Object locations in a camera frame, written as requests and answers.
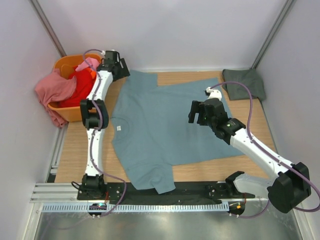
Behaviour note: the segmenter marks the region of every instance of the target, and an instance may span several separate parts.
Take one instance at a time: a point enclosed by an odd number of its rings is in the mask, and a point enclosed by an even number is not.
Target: table surface
[[[222,82],[222,73],[221,71],[159,72],[158,85],[180,84],[209,78],[218,78],[219,82]],[[125,79],[113,82],[108,89],[105,104],[110,116],[116,105],[119,92],[124,82]],[[222,94],[226,99],[233,117],[247,124],[250,101],[229,101],[227,92],[223,90]],[[104,171],[129,182],[114,151],[112,145],[114,128],[111,126],[111,121],[109,124],[103,139],[102,161]],[[253,100],[250,130],[269,148],[275,149],[262,106],[258,99]],[[71,181],[81,182],[87,164],[87,149],[87,132],[82,122],[70,122],[64,139],[63,150],[55,178],[56,183],[69,183]],[[173,166],[172,169],[173,177],[176,182],[222,181],[236,171],[244,171],[247,174],[257,177],[267,177],[267,175],[245,155],[177,165]],[[108,182],[117,182],[109,177],[105,177],[105,180]]]

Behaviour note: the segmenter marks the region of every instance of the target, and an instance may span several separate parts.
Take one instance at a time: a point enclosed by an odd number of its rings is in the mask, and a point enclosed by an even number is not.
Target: laundry basket
[[[88,57],[97,59],[99,62],[101,62],[101,57],[98,54],[88,53],[85,55],[85,58]],[[53,68],[60,69],[61,76],[67,79],[69,75],[75,71],[72,67],[81,64],[83,61],[84,59],[81,54],[64,56],[54,64]],[[77,122],[82,120],[80,106],[59,107],[58,102],[50,102],[48,104],[48,108],[56,111],[68,122]]]

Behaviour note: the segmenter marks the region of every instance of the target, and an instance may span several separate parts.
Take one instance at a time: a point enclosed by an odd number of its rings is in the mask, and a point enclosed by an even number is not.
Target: gray floor
[[[245,215],[261,211],[260,201],[248,201]],[[271,206],[262,216],[240,219],[225,212],[115,213],[87,219],[87,213],[42,213],[36,240],[300,240],[293,214]]]

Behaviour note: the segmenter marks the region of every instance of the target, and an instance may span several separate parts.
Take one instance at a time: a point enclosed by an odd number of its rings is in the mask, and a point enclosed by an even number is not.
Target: clothes
[[[56,111],[48,108],[51,102],[59,102],[71,97],[76,89],[76,78],[65,79],[60,76],[60,70],[54,69],[52,73],[41,79],[35,86],[39,102],[49,113],[53,124],[62,127],[67,123]]]
[[[99,66],[100,62],[93,58],[93,57],[87,57],[85,59],[91,66],[93,66],[94,69],[97,69],[97,67]],[[79,64],[78,67],[75,69],[77,72],[82,71],[83,69],[86,69],[88,66],[88,64],[83,61],[83,63]]]
[[[208,126],[188,123],[192,101],[205,101],[204,90],[217,83],[212,78],[157,86],[157,74],[130,72],[112,113],[112,143],[136,189],[169,192],[175,189],[173,165],[242,155]]]
[[[266,99],[264,82],[255,69],[248,70],[228,70],[222,71],[224,81],[238,82],[244,84],[251,92],[254,99],[260,101]],[[240,85],[227,84],[222,86],[227,91],[230,100],[249,99],[247,91]]]
[[[81,70],[75,71],[70,74],[69,79],[76,79],[76,88],[72,96],[66,100],[59,102],[60,108],[68,107],[78,107],[80,106],[80,101],[86,99],[91,92],[95,84],[95,76],[92,76],[92,71],[89,67]]]

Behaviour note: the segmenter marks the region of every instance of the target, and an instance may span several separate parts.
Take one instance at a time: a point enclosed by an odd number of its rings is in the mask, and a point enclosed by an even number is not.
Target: pile of clothes
[[[86,61],[96,69],[99,61],[88,57]],[[63,65],[71,68],[68,78],[63,78],[60,69],[53,69],[52,73],[41,79],[35,87],[35,92],[39,102],[51,117],[53,124],[57,127],[64,126],[67,121],[57,112],[48,107],[49,103],[57,102],[60,108],[79,107],[80,101],[86,99],[91,92],[95,80],[96,72],[84,61],[77,66]]]

